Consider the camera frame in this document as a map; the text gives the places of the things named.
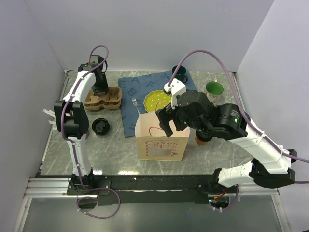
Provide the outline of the brown pulp cup carrier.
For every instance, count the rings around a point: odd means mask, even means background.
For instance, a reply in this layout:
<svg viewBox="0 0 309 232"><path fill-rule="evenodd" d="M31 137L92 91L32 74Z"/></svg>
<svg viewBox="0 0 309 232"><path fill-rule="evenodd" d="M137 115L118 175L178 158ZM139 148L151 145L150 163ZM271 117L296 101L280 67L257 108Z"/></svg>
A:
<svg viewBox="0 0 309 232"><path fill-rule="evenodd" d="M98 111L102 108L107 110L115 110L120 108L122 99L122 90L120 87L109 87L108 92L94 94L89 91L84 108L88 111Z"/></svg>

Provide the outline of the brown paper coffee cup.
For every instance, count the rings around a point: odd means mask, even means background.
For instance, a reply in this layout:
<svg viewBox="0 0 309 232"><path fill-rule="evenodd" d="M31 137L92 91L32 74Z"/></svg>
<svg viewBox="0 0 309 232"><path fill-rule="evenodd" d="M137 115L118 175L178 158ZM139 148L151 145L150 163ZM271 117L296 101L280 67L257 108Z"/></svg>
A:
<svg viewBox="0 0 309 232"><path fill-rule="evenodd" d="M195 133L195 142L198 145L205 145L207 142L209 141L208 138L206 138L205 136L202 136L202 133L198 130L196 130Z"/></svg>

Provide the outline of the kraft paper takeout bag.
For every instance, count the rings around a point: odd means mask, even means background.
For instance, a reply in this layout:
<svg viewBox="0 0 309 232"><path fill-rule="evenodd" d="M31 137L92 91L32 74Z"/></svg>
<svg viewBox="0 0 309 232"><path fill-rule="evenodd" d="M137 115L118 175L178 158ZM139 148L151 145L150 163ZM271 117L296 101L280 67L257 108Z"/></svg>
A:
<svg viewBox="0 0 309 232"><path fill-rule="evenodd" d="M155 112L139 115L135 126L140 160L181 161L189 140L190 129L176 131L173 121L169 122L173 134L167 137L159 126Z"/></svg>

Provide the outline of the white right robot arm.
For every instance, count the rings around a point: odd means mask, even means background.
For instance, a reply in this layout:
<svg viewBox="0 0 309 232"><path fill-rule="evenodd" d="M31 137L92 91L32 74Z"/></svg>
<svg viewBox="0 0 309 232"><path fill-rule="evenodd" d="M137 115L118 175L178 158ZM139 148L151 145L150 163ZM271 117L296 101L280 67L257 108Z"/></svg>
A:
<svg viewBox="0 0 309 232"><path fill-rule="evenodd" d="M268 189L295 183L295 171L291 169L293 160L284 156L286 149L276 150L263 132L255 132L237 105L226 103L215 106L204 93L195 90L188 90L176 99L177 106L168 104L156 111L159 126L167 137L173 134L169 125L173 121L176 131L187 127L195 129L198 142L224 139L253 156L246 164L215 169L212 180L206 186L211 192L220 193L229 187L247 183Z"/></svg>

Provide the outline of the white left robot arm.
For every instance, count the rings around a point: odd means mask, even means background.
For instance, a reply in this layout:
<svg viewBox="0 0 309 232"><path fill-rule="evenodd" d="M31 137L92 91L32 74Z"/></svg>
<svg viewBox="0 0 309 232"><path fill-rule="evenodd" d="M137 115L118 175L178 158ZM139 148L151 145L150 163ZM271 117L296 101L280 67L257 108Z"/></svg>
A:
<svg viewBox="0 0 309 232"><path fill-rule="evenodd" d="M105 62L106 59L99 55L90 55L89 61L80 65L68 94L54 103L57 130L69 146L73 164L69 186L84 194L91 194L96 190L93 169L86 152L89 120L84 103L92 87L99 92L108 89L106 78L102 74Z"/></svg>

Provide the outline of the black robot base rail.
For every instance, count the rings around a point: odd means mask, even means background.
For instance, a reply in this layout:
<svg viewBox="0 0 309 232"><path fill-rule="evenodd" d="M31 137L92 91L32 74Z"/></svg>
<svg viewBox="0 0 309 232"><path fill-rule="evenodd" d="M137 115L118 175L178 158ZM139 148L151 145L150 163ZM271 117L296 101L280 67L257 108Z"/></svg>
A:
<svg viewBox="0 0 309 232"><path fill-rule="evenodd" d="M237 187L220 187L211 175L101 175L94 177L90 191L69 181L67 195L98 197L99 206L117 203L207 204L210 195L225 191L234 194Z"/></svg>

